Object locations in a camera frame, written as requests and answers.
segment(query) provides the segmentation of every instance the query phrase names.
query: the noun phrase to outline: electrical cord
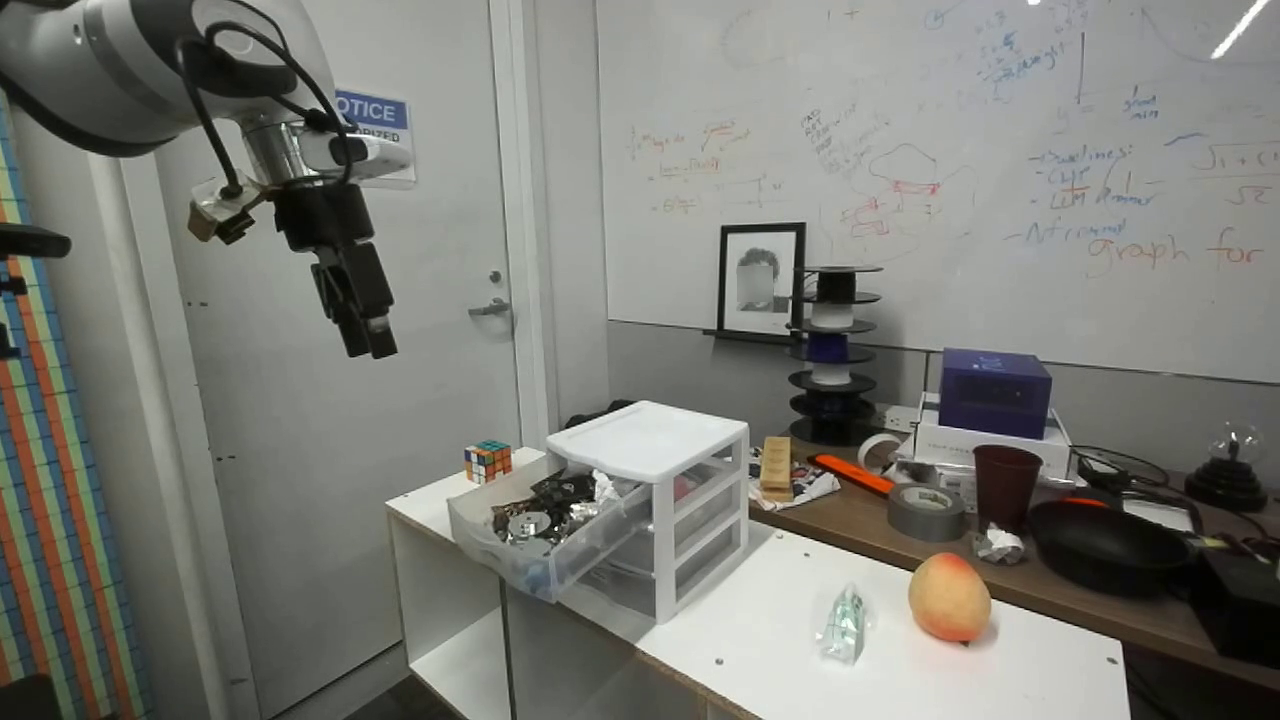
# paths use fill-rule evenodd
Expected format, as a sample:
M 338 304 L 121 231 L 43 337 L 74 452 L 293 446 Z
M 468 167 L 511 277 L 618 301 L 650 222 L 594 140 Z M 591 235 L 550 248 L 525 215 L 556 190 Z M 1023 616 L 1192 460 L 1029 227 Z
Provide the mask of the electrical cord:
M 1075 460 L 1075 471 L 1095 493 L 1109 493 L 1118 503 L 1124 502 L 1171 503 L 1171 507 L 1186 514 L 1195 533 L 1205 528 L 1200 507 L 1180 490 L 1171 490 L 1171 476 L 1159 465 L 1127 456 L 1127 452 L 1113 452 L 1113 450 L 1098 450 L 1098 446 L 1071 446 L 1071 460 Z
M 198 127 L 205 127 L 205 138 L 208 138 L 208 146 L 210 146 L 210 158 L 214 158 L 214 164 L 220 164 L 223 178 L 226 178 L 226 190 L 223 190 L 223 194 L 226 194 L 226 196 L 240 196 L 242 184 L 240 184 L 240 178 L 234 178 L 234 164 L 231 164 L 231 158 L 226 158 L 226 146 L 223 146 L 223 138 L 214 132 L 198 87 L 191 84 L 188 45 L 175 47 L 175 65 L 181 65 L 181 81 L 183 81 L 183 87 L 188 87 L 188 100 L 191 100 L 191 107 L 194 107 L 194 119 L 198 119 Z
M 288 107 L 293 117 L 309 119 L 310 112 L 293 103 L 288 98 L 271 98 L 278 107 Z
M 1242 514 L 1233 514 L 1239 526 L 1247 526 L 1258 541 L 1273 541 L 1273 533 L 1258 526 L 1258 522 L 1250 522 L 1250 516 L 1242 516 Z
M 250 27 L 242 27 L 242 26 L 231 26 L 231 22 L 208 26 L 208 27 L 205 27 L 205 40 L 214 45 L 214 38 L 223 38 L 223 32 L 254 40 L 254 45 L 267 47 L 296 81 L 309 84 L 309 93 L 316 98 L 316 103 L 325 107 L 328 124 L 333 124 L 334 138 L 338 138 L 338 150 L 343 150 L 343 151 L 338 151 L 338 164 L 343 164 L 338 184 L 347 184 L 347 182 L 353 182 L 347 124 L 338 119 L 338 112 L 333 107 L 333 100 L 325 98 L 325 87 L 316 84 L 316 78 L 310 78 L 288 47 L 278 47 L 271 38 L 250 32 Z
M 254 5 L 246 5 L 246 0 L 231 0 L 231 5 L 246 10 L 246 12 L 259 16 L 263 26 L 271 26 L 278 47 L 293 54 L 284 27 L 274 26 L 274 16 L 267 16 L 263 10 L 254 10 Z

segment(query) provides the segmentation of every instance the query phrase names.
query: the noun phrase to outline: colorful striped fabric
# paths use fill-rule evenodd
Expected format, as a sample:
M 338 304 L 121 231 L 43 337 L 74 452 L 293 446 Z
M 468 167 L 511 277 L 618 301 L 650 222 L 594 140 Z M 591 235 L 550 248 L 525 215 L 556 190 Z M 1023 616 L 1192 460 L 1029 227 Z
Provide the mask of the colorful striped fabric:
M 28 215 L 0 103 L 0 222 Z M 103 485 L 74 414 L 38 260 L 9 260 L 28 298 L 0 304 L 0 683 L 43 673 L 63 716 L 147 716 Z

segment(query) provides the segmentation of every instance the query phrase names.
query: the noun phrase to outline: wall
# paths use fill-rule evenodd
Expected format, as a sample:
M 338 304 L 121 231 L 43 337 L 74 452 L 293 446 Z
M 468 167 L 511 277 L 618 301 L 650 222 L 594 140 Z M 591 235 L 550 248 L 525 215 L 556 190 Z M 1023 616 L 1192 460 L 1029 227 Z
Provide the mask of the wall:
M 613 395 L 650 395 L 703 414 L 741 418 L 750 442 L 786 433 L 794 387 L 786 374 L 798 359 L 773 344 L 725 344 L 687 327 L 606 324 L 606 383 Z M 1171 471 L 1195 471 L 1223 420 L 1242 420 L 1258 433 L 1256 471 L 1280 493 L 1280 387 L 1233 383 L 1155 374 L 1113 374 L 1051 366 L 1051 406 L 1080 446 L 1109 446 L 1146 456 Z M 867 377 L 878 383 L 874 406 L 917 406 L 935 387 L 929 354 L 878 350 Z
M 536 0 L 548 184 L 550 426 L 606 406 L 594 0 Z

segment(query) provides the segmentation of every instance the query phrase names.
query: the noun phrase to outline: cable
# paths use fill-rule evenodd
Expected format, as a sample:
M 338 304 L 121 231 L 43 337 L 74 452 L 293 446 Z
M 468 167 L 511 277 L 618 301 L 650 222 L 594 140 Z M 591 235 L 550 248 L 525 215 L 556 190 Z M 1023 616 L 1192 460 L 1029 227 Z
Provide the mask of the cable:
M 1247 526 L 1258 541 L 1273 541 L 1273 533 L 1258 526 L 1258 522 L 1250 522 L 1250 516 L 1242 516 L 1242 514 L 1233 514 L 1239 526 Z
M 231 0 L 231 5 L 246 10 L 246 12 L 259 16 L 263 26 L 271 26 L 278 47 L 293 54 L 284 27 L 274 26 L 274 16 L 267 16 L 263 10 L 254 10 L 254 5 L 246 5 L 246 0 Z
M 188 100 L 191 100 L 191 107 L 194 107 L 194 119 L 198 119 L 198 127 L 205 127 L 205 138 L 208 138 L 208 146 L 210 146 L 210 158 L 214 158 L 214 164 L 220 164 L 223 178 L 226 178 L 226 190 L 223 190 L 223 194 L 240 196 L 242 184 L 240 184 L 240 178 L 234 178 L 234 164 L 231 164 L 231 158 L 226 158 L 226 146 L 223 146 L 223 138 L 214 132 L 198 87 L 191 84 L 188 45 L 175 47 L 175 65 L 181 65 L 181 81 L 183 81 L 183 87 L 188 87 Z
M 278 107 L 288 107 L 293 117 L 309 119 L 310 112 L 293 103 L 288 98 L 271 98 Z
M 234 38 L 254 40 L 254 45 L 267 47 L 296 81 L 309 84 L 309 93 L 316 98 L 316 103 L 325 107 L 328 124 L 333 124 L 334 138 L 338 138 L 338 150 L 343 150 L 343 158 L 338 158 L 338 164 L 343 164 L 338 184 L 347 184 L 347 182 L 353 182 L 347 124 L 338 119 L 338 112 L 333 107 L 333 100 L 325 98 L 325 87 L 316 84 L 316 78 L 310 78 L 288 47 L 278 47 L 271 38 L 259 38 L 259 32 L 250 32 L 250 27 L 242 27 L 242 26 L 231 26 L 231 22 L 208 26 L 208 27 L 205 27 L 205 40 L 214 45 L 214 38 L 223 38 L 223 32 L 234 32 Z

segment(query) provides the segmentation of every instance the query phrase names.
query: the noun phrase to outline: plastic drawer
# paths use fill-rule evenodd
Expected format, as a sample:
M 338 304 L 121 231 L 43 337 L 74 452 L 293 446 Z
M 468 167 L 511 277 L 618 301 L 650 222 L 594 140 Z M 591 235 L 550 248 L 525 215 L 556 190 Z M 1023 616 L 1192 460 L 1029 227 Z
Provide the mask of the plastic drawer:
M 741 554 L 735 526 L 707 528 L 703 545 L 677 568 L 677 603 L 687 603 L 696 588 L 730 571 Z M 650 533 L 628 538 L 618 554 L 583 578 L 583 583 L 641 616 L 654 616 Z
M 556 603 L 591 564 L 618 547 L 648 526 L 648 490 L 628 485 L 618 503 L 604 507 L 591 526 L 561 541 L 556 547 L 504 545 L 492 538 L 492 503 L 518 502 L 536 479 L 495 479 L 468 496 L 449 502 L 450 541 L 475 564 L 499 571 L 511 588 Z
M 700 460 L 696 470 L 678 471 L 671 479 L 671 502 L 682 503 L 692 496 L 700 496 L 707 485 L 718 485 L 725 476 L 730 476 L 741 465 L 735 465 L 735 450 L 718 450 L 717 456 Z
M 677 507 L 677 556 L 687 541 L 696 541 L 707 526 L 718 526 L 726 516 L 741 516 L 741 479 L 725 476 L 718 485 L 707 485 L 692 496 L 692 514 Z

